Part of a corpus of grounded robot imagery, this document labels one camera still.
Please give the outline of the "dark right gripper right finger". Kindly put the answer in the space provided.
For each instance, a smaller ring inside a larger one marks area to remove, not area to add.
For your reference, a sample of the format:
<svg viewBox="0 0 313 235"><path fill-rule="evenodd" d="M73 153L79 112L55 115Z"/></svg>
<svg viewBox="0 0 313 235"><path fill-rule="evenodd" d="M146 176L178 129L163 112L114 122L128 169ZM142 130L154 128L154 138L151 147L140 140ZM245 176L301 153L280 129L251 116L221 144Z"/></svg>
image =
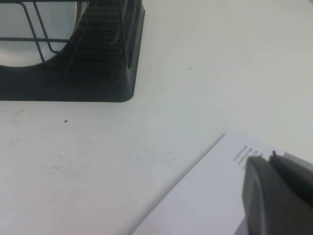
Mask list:
<svg viewBox="0 0 313 235"><path fill-rule="evenodd" d="M313 164L285 152L283 156L275 151L269 163L288 187L309 205L313 204Z"/></svg>

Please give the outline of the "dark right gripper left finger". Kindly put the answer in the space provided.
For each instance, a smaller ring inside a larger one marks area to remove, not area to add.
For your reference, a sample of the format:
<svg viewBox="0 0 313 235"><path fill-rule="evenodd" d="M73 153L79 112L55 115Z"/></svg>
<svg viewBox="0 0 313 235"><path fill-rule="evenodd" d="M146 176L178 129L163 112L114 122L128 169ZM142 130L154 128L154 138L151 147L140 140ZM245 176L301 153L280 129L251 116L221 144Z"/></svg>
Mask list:
<svg viewBox="0 0 313 235"><path fill-rule="evenodd" d="M242 199L250 235L313 233L313 205L288 187L269 159L248 158Z"/></svg>

